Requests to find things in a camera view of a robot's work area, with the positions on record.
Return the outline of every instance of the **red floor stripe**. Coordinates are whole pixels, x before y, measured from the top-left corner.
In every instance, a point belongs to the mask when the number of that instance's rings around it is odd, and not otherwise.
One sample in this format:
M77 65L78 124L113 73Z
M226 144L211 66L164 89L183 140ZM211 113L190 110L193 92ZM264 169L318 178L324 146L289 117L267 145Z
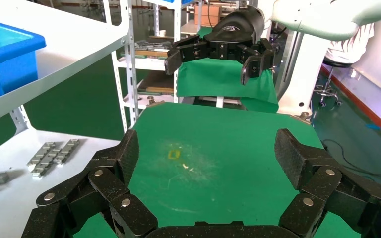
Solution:
M325 67L320 68L321 73L329 77L329 71ZM376 115L369 107L366 106L359 98L356 97L348 88L346 88L334 75L332 76L332 82L341 89L342 92L347 95L347 97L357 105L360 110L364 112L377 126L381 128L381 118Z

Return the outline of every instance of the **white cup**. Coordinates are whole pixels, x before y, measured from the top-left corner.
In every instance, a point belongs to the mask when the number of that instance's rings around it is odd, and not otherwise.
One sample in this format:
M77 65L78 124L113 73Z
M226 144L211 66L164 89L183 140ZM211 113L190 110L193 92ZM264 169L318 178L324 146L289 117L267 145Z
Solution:
M167 32L166 30L161 30L161 31L158 32L158 36L163 36L164 37L164 36L166 36L166 32Z

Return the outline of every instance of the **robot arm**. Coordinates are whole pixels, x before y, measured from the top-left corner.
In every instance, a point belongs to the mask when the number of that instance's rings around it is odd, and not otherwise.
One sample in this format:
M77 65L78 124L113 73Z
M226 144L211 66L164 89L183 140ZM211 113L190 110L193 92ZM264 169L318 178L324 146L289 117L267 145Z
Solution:
M331 41L354 36L359 26L381 20L381 0L259 0L260 10L244 6L222 19L212 32L173 44L165 60L168 75L183 62L212 58L243 64L241 83L272 67L274 50L260 39L270 21Z
M381 20L381 0L272 0L270 20L293 31L343 41L358 27Z

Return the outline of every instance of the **stool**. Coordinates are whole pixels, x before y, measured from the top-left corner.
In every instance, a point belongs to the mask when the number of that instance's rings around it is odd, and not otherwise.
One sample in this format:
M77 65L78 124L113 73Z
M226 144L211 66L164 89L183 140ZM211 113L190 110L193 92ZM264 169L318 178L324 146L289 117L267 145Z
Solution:
M338 62L332 61L326 57L323 59L323 63L326 65L332 66L331 72L329 73L329 77L328 77L328 80L326 81L325 85L316 85L315 89L313 91L319 95L322 95L320 102L319 102L319 106L321 106L321 107L326 106L326 103L324 101L325 97L328 97L328 98L329 97L335 97L335 104L340 106L342 104L342 101L340 101L338 99L338 95L337 95L335 89L333 89L330 85L331 84L331 78L332 78L332 72L334 70L334 67L349 68L349 67L351 67L352 64L351 63L338 63Z

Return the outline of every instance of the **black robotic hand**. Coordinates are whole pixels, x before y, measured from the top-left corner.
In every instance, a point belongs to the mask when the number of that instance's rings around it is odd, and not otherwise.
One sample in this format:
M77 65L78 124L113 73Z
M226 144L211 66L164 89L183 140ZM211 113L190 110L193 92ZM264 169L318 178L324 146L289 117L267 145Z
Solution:
M172 75L183 62L212 58L237 60L241 64L241 84L259 77L272 68L274 50L267 39L260 39L264 29L261 12L252 6L238 9L222 19L212 32L201 38L191 36L173 43L164 62L166 73Z

